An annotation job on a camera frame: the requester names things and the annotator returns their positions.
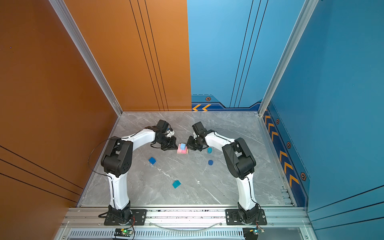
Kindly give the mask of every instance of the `blue wall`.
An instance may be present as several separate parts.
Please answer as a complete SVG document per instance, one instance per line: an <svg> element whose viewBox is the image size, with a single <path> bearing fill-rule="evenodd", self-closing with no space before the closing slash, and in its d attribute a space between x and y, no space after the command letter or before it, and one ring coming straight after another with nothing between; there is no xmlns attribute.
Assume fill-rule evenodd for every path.
<svg viewBox="0 0 384 240"><path fill-rule="evenodd" d="M320 0L272 98L320 240L384 239L383 56L384 1Z"/></svg>
<svg viewBox="0 0 384 240"><path fill-rule="evenodd" d="M213 95L225 107L260 101L303 3L188 0L192 95Z"/></svg>

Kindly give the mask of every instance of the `yellow chevron arrow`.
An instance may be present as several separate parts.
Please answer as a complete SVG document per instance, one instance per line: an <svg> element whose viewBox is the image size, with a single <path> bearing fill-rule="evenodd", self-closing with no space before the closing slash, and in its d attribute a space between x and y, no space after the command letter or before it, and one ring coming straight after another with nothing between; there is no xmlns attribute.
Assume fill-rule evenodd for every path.
<svg viewBox="0 0 384 240"><path fill-rule="evenodd" d="M268 132L271 132L271 126L274 127L272 123L268 123Z"/></svg>
<svg viewBox="0 0 384 240"><path fill-rule="evenodd" d="M265 125L266 125L266 119L271 118L271 116L265 116Z"/></svg>
<svg viewBox="0 0 384 240"><path fill-rule="evenodd" d="M201 104L198 104L196 105L194 108L192 108L193 110L195 110L196 112L198 111L196 108L200 107Z"/></svg>
<svg viewBox="0 0 384 240"><path fill-rule="evenodd" d="M285 152L280 151L280 162L281 162L281 156L282 156L282 155L288 157L287 154L286 154Z"/></svg>
<svg viewBox="0 0 384 240"><path fill-rule="evenodd" d="M292 180L294 180L295 182L297 182L297 184L300 184L299 181L294 177L292 176L291 174L289 175L289 186L292 187Z"/></svg>
<svg viewBox="0 0 384 240"><path fill-rule="evenodd" d="M272 131L272 142L273 142L273 136L274 136L274 135L279 136L279 135L277 134L277 132Z"/></svg>
<svg viewBox="0 0 384 240"><path fill-rule="evenodd" d="M208 111L208 110L207 110L207 107L209 107L209 106L211 106L211 104L208 104L207 106L203 107L203 110L204 110L204 111Z"/></svg>
<svg viewBox="0 0 384 240"><path fill-rule="evenodd" d="M288 164L287 162L284 162L284 172L285 172L285 174L287 174L287 167L289 167L290 169L293 170L293 167L290 164Z"/></svg>

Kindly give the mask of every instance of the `blue cube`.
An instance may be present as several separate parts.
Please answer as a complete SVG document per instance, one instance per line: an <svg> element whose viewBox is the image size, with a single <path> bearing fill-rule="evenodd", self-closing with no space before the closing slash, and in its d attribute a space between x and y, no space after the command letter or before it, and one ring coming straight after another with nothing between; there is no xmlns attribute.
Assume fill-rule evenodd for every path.
<svg viewBox="0 0 384 240"><path fill-rule="evenodd" d="M176 180L174 183L172 183L173 187L176 188L181 185L179 180Z"/></svg>
<svg viewBox="0 0 384 240"><path fill-rule="evenodd" d="M149 159L149 162L152 163L152 165L153 165L153 164L155 164L156 160L155 160L154 158L151 157L151 158Z"/></svg>

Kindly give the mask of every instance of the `vent grille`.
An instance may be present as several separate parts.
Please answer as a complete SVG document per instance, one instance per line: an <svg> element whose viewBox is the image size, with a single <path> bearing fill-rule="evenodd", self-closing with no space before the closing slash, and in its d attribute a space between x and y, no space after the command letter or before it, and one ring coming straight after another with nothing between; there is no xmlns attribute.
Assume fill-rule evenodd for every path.
<svg viewBox="0 0 384 240"><path fill-rule="evenodd" d="M89 228L89 230L81 229L81 228L74 228L71 230L70 237L76 238L76 237L113 237L114 230L94 230L92 228Z"/></svg>
<svg viewBox="0 0 384 240"><path fill-rule="evenodd" d="M204 232L198 231L167 231L167 230L138 230L136 231L136 236L140 239L144 238L233 238L233 237L242 237L242 230L208 230Z"/></svg>
<svg viewBox="0 0 384 240"><path fill-rule="evenodd" d="M135 229L135 240L139 239L244 239L242 228L215 228L207 231L188 231L188 230L163 230L158 228L138 228ZM69 234L69 240L75 239L112 239L114 238L114 228L95 230L94 228L73 228Z"/></svg>

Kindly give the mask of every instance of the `black line stripe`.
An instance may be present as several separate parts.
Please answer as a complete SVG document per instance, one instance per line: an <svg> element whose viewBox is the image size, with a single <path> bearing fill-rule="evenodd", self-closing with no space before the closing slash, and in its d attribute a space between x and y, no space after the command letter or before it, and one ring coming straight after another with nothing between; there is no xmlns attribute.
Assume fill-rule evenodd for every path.
<svg viewBox="0 0 384 240"><path fill-rule="evenodd" d="M133 7L132 7L132 2L131 2L131 0L129 0L129 3L131 4L131 9L132 9L133 18L135 19L137 32L138 32L138 34L139 34L139 38L140 38L140 42L141 42L141 47L143 48L143 53L144 53L144 57L145 57L145 62L147 63L149 76L151 77L151 82L152 82L152 86L153 86L153 91L155 92L155 97L156 97L156 101L157 101L157 106L159 107L159 111L160 111L159 100L157 99L157 94L156 94L156 90L155 90L155 85L153 84L151 71L149 70L149 65L148 65L148 61L147 61L147 56L145 55L143 42L141 41L141 36L140 36L140 32L139 32L139 27L137 26L136 17L135 17L135 13L133 12Z"/></svg>
<svg viewBox="0 0 384 240"><path fill-rule="evenodd" d="M246 27L246 29L245 29L244 40L243 40L243 46L241 47L240 59L239 59L239 64L238 64L238 66L237 66L236 77L235 77L235 83L233 84L233 90L232 90L231 102L229 103L229 107L231 107L231 104L232 104L232 98L233 98L233 93L234 93L234 91L235 91L236 78L237 78L237 73L239 72L240 60L241 60L241 55L243 54L243 48L244 48L244 43L245 43L245 36L247 35L248 24L249 24L249 18L251 17L251 12L252 12L252 6L253 6L253 0L252 0L252 4L251 4L251 10L249 11L249 17L248 17L247 27Z"/></svg>
<svg viewBox="0 0 384 240"><path fill-rule="evenodd" d="M239 82L239 87L237 88L236 99L235 99L235 103L234 103L233 107L236 106L237 96L238 96L238 94L239 94L240 85L241 85L241 79L243 78L245 64L247 63L249 47L251 46L251 42L252 42L253 31L255 30L255 25L256 25L257 16L259 15L260 4L261 4L261 0L260 0L260 3L259 3L259 7L257 8L257 13L256 13L256 18L255 18L255 23L253 24L253 29L252 29L251 39L249 40L249 45L248 45L247 55L245 56L245 61L244 61L244 66L243 66L243 71L242 71L242 73L241 73L240 82Z"/></svg>
<svg viewBox="0 0 384 240"><path fill-rule="evenodd" d="M151 28L151 34L152 34L153 45L155 46L155 54L156 54L156 58L157 58L157 65L159 66L159 72L160 72L161 83L162 83L162 85L163 85L164 97L165 97L165 99L166 99L167 110L169 111L169 108L168 108L168 101L167 101L167 95L166 95L166 90L165 90L165 88L164 88L164 82L163 82L163 77L161 76L161 69L160 69L159 58L158 58L158 56L157 56L157 50L156 50L156 45L155 45L155 39L154 39L154 37L153 37L151 21L149 20L149 13L148 13L148 8L147 8L147 1L144 0L144 2L145 2L145 8L147 9L147 16L148 16L148 21L149 21L149 27Z"/></svg>
<svg viewBox="0 0 384 240"><path fill-rule="evenodd" d="M347 197L347 198L341 199L341 200L339 200L339 201L337 201L337 202L333 202L333 203L331 203L331 204L328 204L328 205L325 205L325 206L322 206L322 207L316 208L316 209L314 209L314 210L311 210L311 211L308 211L308 212L313 212L313 211L316 211L316 210L322 209L323 207L328 207L328 206L330 206L330 205L332 205L332 204L336 204L336 203L338 203L338 202L342 202L342 201L344 201L344 200L347 200L347 199L350 199L350 198L356 197L356 196L358 196L358 195L361 195L361 194L364 194L364 193L367 193L367 192L370 192L370 191L373 191L373 190L379 189L379 188L381 188L381 187L384 187L384 185L381 185L381 186L378 186L378 187L372 188L372 189L370 189L370 190L367 190L367 191L365 191L365 192L362 192L362 193L359 193L359 194L356 194L356 195L353 195L353 196L350 196L350 197Z"/></svg>
<svg viewBox="0 0 384 240"><path fill-rule="evenodd" d="M71 184L75 185L76 187L79 187L79 188L81 188L81 189L84 189L84 188L82 188L82 187L80 187L80 186L78 186L78 185L74 184L73 182L70 182L70 181L66 180L65 178L62 178L62 177L60 177L59 175L57 175L57 174L54 174L53 172L51 172L51 171L49 171L49 170L47 170L47 169L43 168L42 166L40 166L40 165L37 165L36 163L34 163L34 162L32 162L32 161L30 161L30 160L26 159L25 157L22 157L22 156L20 156L19 154L15 153L15 152L12 152L11 150L9 150L9 149L7 149L7 148L5 148L5 147L1 146L1 145L0 145L0 147L1 147L1 148L3 148L3 149L5 149L5 150L7 150L7 151L9 151L9 152L11 152L11 153L13 153L13 154L15 154L15 155L16 155L16 156L18 156L18 157L21 157L22 159L24 159L24 160L26 160L26 161L28 161L28 162L30 162L30 163L32 163L32 164L34 164L34 165L38 166L39 168L41 168L41 169L44 169L44 170L46 170L47 172L49 172L49 173L51 173L51 174L53 174L53 175L55 175L55 176L57 176L57 177L59 177L59 178L61 178L61 179L65 180L65 181L67 181L67 182L69 182L69 183L71 183Z"/></svg>
<svg viewBox="0 0 384 240"><path fill-rule="evenodd" d="M30 173L30 174L32 174L32 175L38 177L38 178L41 178L41 179L43 179L43 180L45 180L45 181L47 181L47 182L50 182L50 183L52 183L53 185L56 185L56 186L58 186L58 187L61 187L61 188L65 189L65 190L68 190L68 191L73 192L74 194L77 194L77 195L80 196L80 194L75 193L74 191L71 191L71 190L69 190L69 189L66 189L65 187L62 187L62 186L60 186L60 185L58 185L58 184L56 184L56 183L53 183L53 182L51 182L51 181L49 181L49 180L46 180L45 178L42 178L42 177L40 177L40 176L37 176L36 174L33 174L33 173L31 173L31 172L29 172L29 171L27 171L27 170L24 170L24 169L22 169L22 168L20 168L20 167L18 167L18 166L16 166L16 165L13 165L12 163L9 163L9 162L7 162L7 161L1 159L1 158L0 158L0 160L3 161L3 162L5 162L5 163L8 163L9 165L12 165L12 166L14 166L14 167L17 167L18 169L21 169L21 170L23 170L23 171L25 171L25 172L27 172L27 173Z"/></svg>
<svg viewBox="0 0 384 240"><path fill-rule="evenodd" d="M19 181L19 182L25 183L26 185L29 185L29 186L35 187L35 188L37 188L37 189L43 190L44 192L49 192L49 193L51 193L51 194L53 194L53 195L56 195L56 196L58 196L58 197L62 197L62 198L64 198L64 199L66 199L66 200L69 200L69 201L72 201L72 202L74 202L74 203L77 203L76 201L73 201L73 200L71 200L71 199L68 199L68 198L66 198L66 197L63 197L63 196L60 196L60 195L58 195L58 194L55 194L55 193L53 193L53 192L50 192L50 191L44 190L44 189L42 189L42 188L36 187L36 186L34 186L34 185L32 185L32 184L29 184L29 183L23 182L23 181L21 181L21 180L18 180L18 179L16 179L16 178L10 177L10 176L8 176L8 175L5 175L5 174L3 174L3 173L0 173L0 174L1 174L1 175L3 175L3 176L9 177L9 178L11 178L11 179L13 179L13 180L16 180L16 181Z"/></svg>
<svg viewBox="0 0 384 240"><path fill-rule="evenodd" d="M371 204L371 205L367 205L367 206L364 206L364 207L359 207L359 208L356 208L356 209L348 210L348 211L341 212L341 213L338 213L338 214L333 214L333 215L330 215L328 217L333 217L333 216L336 216L336 215L339 215L339 214L344 214L344 213L347 213L347 212L352 212L352 211L355 211L355 210L364 209L366 207L371 207L371 206L375 206L375 205L382 204L382 203L384 203L384 201L383 202L378 202L378 203L375 203L375 204ZM327 217L322 217L322 218L319 218L319 219L311 220L311 222L317 221L317 220L320 220L320 219L325 219L325 218L327 218Z"/></svg>
<svg viewBox="0 0 384 240"><path fill-rule="evenodd" d="M149 46L149 41L148 41L148 36L147 36L147 30L145 30L145 25L144 25L143 15L141 14L141 9L140 9L139 0L137 0L137 4L139 5L139 11L140 11L140 16L141 16L141 21L142 21L142 23L143 23L143 28L144 28L145 38L147 39L149 55L151 56L152 66L153 66L153 71L155 72L155 77L156 77L156 82L157 82L157 88L159 89L159 94L160 94L161 104L163 105L163 111L164 111L165 108L164 108L164 103L163 103L163 97L161 96L161 91L160 91L159 81L157 80L157 74L156 74L155 64L153 63L153 57L152 57L152 53L151 53L151 47Z"/></svg>
<svg viewBox="0 0 384 240"><path fill-rule="evenodd" d="M345 226L345 225L354 224L354 223L360 223L360 222L368 222L368 221L377 220L377 219L382 219L382 218L384 218L384 217L371 218L371 219L367 219L367 220L362 220L362 221L357 221L357 222L351 222L351 223L345 223L345 224L340 224L340 225L331 226L331 227L323 227L323 228L318 228L318 229L314 229L314 230L317 231L317 230L321 230L321 229L327 229L327 228L332 228L332 227Z"/></svg>
<svg viewBox="0 0 384 240"><path fill-rule="evenodd" d="M251 68L251 63L252 63L252 59L253 59L253 54L255 53L255 48L256 48L257 40L259 39L260 29L262 28L262 24L263 24L263 20L264 20L264 15L265 15L265 10L266 10L266 7L268 6L268 1L269 1L269 0L267 0L266 5L265 5L265 9L264 9L264 14L263 14L262 22L260 23L259 33L257 34L255 47L253 48L253 53L252 53L252 57L251 57L251 62L249 63L249 67L248 67L247 75L246 75L245 80L244 80L243 90L241 91L241 96L240 96L239 104L238 104L237 106L240 106L240 101L241 101L241 98L242 98L242 96L243 96L245 83L246 83L246 81L247 81L247 77L248 77L249 69Z"/></svg>

